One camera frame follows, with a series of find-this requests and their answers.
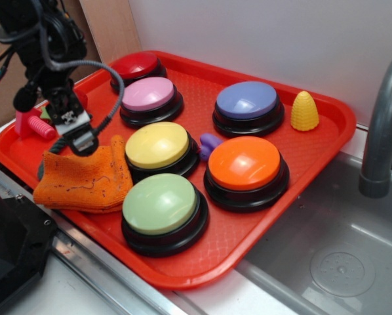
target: button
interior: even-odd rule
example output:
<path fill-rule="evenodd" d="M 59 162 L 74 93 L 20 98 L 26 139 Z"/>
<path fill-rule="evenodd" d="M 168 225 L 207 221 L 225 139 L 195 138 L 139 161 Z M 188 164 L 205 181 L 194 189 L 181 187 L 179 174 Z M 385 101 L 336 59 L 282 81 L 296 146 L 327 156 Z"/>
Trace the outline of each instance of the button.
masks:
<path fill-rule="evenodd" d="M 156 169 L 180 159 L 188 146 L 189 137 L 181 125 L 162 121 L 137 130 L 128 139 L 125 152 L 131 164 Z"/>
<path fill-rule="evenodd" d="M 174 85 L 165 77 L 147 77 L 125 89 L 122 102 L 128 110 L 153 110 L 167 103 L 174 95 Z"/>
<path fill-rule="evenodd" d="M 112 68 L 119 73 L 122 79 L 134 79 L 153 71 L 157 65 L 157 55 L 143 51 L 119 59 Z"/>
<path fill-rule="evenodd" d="M 136 184 L 123 202 L 123 216 L 145 235 L 171 232 L 192 215 L 197 203 L 193 185 L 175 174 L 159 174 Z"/>
<path fill-rule="evenodd" d="M 211 154 L 208 167 L 212 178 L 230 190 L 253 190 L 273 180 L 279 172 L 281 156 L 269 141 L 241 136 L 220 144 Z"/>
<path fill-rule="evenodd" d="M 262 82 L 242 82 L 220 92 L 216 103 L 219 111 L 235 119 L 251 119 L 268 113 L 276 105 L 275 89 Z"/>

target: plastic tray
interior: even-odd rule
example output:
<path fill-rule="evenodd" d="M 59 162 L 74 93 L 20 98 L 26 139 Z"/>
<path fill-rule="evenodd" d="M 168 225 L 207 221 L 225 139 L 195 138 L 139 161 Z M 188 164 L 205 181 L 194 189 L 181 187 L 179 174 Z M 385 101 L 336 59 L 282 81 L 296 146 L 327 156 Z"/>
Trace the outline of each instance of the plastic tray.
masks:
<path fill-rule="evenodd" d="M 185 109 L 175 122 L 184 126 L 198 141 L 205 132 L 218 135 L 212 124 L 216 97 L 222 89 L 234 83 L 263 81 L 272 85 L 286 110 L 282 126 L 265 138 L 278 147 L 288 163 L 290 183 L 287 192 L 268 209 L 243 214 L 227 212 L 209 202 L 203 186 L 206 164 L 200 163 L 189 180 L 208 199 L 210 224 L 204 236 L 183 253 L 166 258 L 137 255 L 128 247 L 121 233 L 120 212 L 91 215 L 78 211 L 62 211 L 80 229 L 150 284 L 165 289 L 190 289 L 218 279 L 244 257 L 353 136 L 356 119 L 344 103 L 310 93 L 315 99 L 320 123 L 312 131 L 299 132 L 290 126 L 290 111 L 300 89 L 164 52 L 155 53 L 166 66 L 168 78 L 184 97 Z M 94 116 L 95 125 L 111 110 L 117 98 L 109 81 L 107 72 L 98 71 L 77 84 L 77 88 L 88 95 L 87 111 Z M 108 145 L 114 134 L 123 135 L 127 139 L 133 132 L 134 129 L 126 127 L 117 115 L 100 135 L 100 144 Z M 42 153 L 48 150 L 53 142 L 43 140 L 37 135 L 21 140 L 11 125 L 0 134 L 0 162 L 26 184 L 35 188 L 38 184 L 36 173 Z"/>

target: faucet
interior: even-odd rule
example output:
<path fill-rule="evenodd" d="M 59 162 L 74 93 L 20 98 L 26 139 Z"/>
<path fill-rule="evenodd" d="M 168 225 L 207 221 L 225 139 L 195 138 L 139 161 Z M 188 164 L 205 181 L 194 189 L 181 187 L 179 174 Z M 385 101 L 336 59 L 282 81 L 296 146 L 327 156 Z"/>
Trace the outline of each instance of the faucet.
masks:
<path fill-rule="evenodd" d="M 389 192 L 392 170 L 392 61 L 377 95 L 366 138 L 359 191 L 370 198 Z"/>

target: sink drain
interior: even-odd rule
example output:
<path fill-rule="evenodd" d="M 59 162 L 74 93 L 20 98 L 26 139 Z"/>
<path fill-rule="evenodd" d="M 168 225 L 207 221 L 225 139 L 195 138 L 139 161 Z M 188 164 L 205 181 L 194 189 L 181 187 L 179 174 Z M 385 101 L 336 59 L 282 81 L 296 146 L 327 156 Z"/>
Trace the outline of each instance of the sink drain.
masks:
<path fill-rule="evenodd" d="M 333 245 L 316 252 L 310 264 L 314 282 L 326 292 L 339 297 L 355 297 L 374 283 L 371 260 L 350 245 Z"/>

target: stainless steel sink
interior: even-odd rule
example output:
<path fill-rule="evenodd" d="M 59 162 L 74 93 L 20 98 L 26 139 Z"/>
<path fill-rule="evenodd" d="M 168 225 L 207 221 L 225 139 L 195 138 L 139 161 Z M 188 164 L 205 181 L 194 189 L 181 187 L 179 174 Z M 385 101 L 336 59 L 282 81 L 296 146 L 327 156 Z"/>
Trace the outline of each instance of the stainless steel sink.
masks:
<path fill-rule="evenodd" d="M 392 314 L 392 183 L 358 191 L 361 160 L 340 153 L 237 270 L 305 314 Z"/>

